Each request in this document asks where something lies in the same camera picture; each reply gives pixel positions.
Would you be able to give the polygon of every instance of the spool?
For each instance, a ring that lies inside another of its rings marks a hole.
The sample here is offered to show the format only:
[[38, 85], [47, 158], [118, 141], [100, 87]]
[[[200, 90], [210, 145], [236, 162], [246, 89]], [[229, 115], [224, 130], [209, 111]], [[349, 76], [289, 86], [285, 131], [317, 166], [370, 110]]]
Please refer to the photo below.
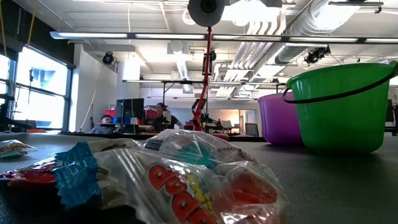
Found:
[[188, 11], [193, 21], [199, 26], [216, 25], [223, 15], [224, 0], [189, 0]]

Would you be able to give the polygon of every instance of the white wall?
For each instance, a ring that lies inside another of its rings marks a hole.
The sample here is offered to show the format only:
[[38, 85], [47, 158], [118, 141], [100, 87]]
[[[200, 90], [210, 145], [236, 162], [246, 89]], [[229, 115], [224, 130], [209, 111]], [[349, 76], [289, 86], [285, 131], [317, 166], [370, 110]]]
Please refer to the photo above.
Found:
[[[94, 122], [100, 118], [109, 105], [116, 104], [117, 75], [108, 67], [99, 63], [83, 50], [81, 44], [75, 45], [74, 64], [76, 70], [72, 81], [72, 103], [70, 113], [70, 131], [79, 131], [80, 126], [90, 108], [91, 99], [96, 90], [93, 101]], [[83, 132], [90, 131], [91, 110], [82, 127]]]
[[[147, 98], [148, 96], [162, 96], [163, 89], [158, 88], [141, 88], [139, 90], [139, 97], [144, 98], [145, 105], [156, 105], [157, 103], [162, 102], [162, 99], [152, 99]], [[182, 94], [182, 89], [169, 89], [165, 94], [168, 96], [184, 96], [184, 97], [193, 97], [193, 94]], [[165, 104], [169, 106], [169, 108], [191, 108], [192, 104], [195, 100], [175, 100], [175, 99], [165, 99]], [[260, 107], [257, 101], [214, 101], [210, 100], [208, 102], [209, 109], [218, 109], [218, 110], [227, 110], [227, 109], [241, 109], [241, 110], [256, 110], [256, 120], [259, 128], [259, 133], [262, 131], [261, 127], [261, 114]]]

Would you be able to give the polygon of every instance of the chair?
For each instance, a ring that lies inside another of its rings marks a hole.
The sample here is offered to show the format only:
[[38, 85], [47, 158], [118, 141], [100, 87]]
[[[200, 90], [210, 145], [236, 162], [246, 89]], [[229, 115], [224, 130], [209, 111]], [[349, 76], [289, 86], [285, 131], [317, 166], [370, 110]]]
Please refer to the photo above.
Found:
[[254, 137], [259, 137], [259, 129], [257, 124], [246, 123], [244, 124], [246, 128], [246, 134]]

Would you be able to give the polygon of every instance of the ceiling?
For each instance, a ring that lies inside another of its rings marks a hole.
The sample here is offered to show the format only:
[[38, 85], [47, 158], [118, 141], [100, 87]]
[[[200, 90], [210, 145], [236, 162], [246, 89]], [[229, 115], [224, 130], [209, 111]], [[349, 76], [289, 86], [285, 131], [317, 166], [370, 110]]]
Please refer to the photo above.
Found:
[[[185, 6], [139, 5], [139, 4], [106, 4], [103, 2], [87, 2], [74, 0], [14, 0], [29, 12], [35, 9], [37, 17], [59, 31], [76, 32], [128, 32], [128, 11], [130, 12], [131, 32], [174, 32], [174, 33], [205, 33], [206, 28], [198, 25], [188, 25], [182, 20]], [[383, 1], [383, 9], [397, 10], [398, 0]], [[295, 0], [295, 7], [287, 10], [287, 22], [308, 3], [308, 0]], [[332, 35], [338, 36], [383, 36], [396, 37], [398, 30], [392, 21], [398, 19], [397, 14], [372, 12], [355, 13], [345, 24], [335, 30]], [[245, 34], [248, 26], [239, 27], [230, 21], [220, 21], [213, 27], [213, 32], [218, 34]], [[141, 67], [141, 73], [146, 77], [160, 73], [170, 74], [176, 70], [176, 64], [167, 58], [167, 41], [144, 40], [91, 40], [90, 45], [85, 45], [85, 50], [92, 55], [102, 58], [107, 45], [134, 45], [146, 61]], [[201, 70], [205, 42], [191, 41], [190, 53], [194, 53], [192, 60], [187, 62], [189, 70]], [[231, 61], [239, 49], [239, 42], [213, 42], [211, 47], [217, 53], [217, 61]], [[339, 63], [379, 62], [381, 57], [397, 56], [398, 45], [330, 45], [330, 55], [318, 64], [308, 68], [302, 66], [303, 58], [298, 58], [296, 67], [286, 67], [281, 71], [283, 77], [292, 77], [306, 70], [333, 66]], [[127, 52], [115, 52], [119, 59], [127, 58]]]

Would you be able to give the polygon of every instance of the gray table surface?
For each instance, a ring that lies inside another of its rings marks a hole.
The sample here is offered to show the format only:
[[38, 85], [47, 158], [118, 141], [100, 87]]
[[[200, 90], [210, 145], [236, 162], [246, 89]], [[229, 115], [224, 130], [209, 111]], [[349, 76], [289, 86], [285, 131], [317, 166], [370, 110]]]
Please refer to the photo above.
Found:
[[[51, 150], [53, 143], [46, 151], [0, 161], [0, 172], [24, 167], [69, 148]], [[398, 223], [397, 137], [386, 137], [374, 153], [356, 156], [315, 154], [265, 142], [232, 144], [269, 166], [278, 177], [290, 200], [286, 223]], [[114, 212], [106, 217], [114, 217]], [[24, 215], [8, 208], [0, 197], [0, 223], [33, 223]], [[40, 220], [45, 221], [34, 223], [53, 223], [57, 219]]]

